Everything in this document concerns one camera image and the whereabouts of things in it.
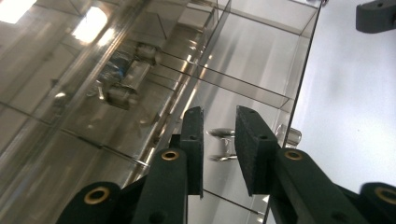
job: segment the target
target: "white surface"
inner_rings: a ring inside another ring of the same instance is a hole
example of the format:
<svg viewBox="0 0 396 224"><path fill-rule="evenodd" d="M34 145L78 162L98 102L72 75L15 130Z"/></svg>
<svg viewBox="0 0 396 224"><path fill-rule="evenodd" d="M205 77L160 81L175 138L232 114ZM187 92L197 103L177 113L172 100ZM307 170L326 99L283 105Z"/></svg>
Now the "white surface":
<svg viewBox="0 0 396 224"><path fill-rule="evenodd" d="M298 146L335 183L396 186L396 30L356 31L356 5L331 0L319 15L292 127Z"/></svg>

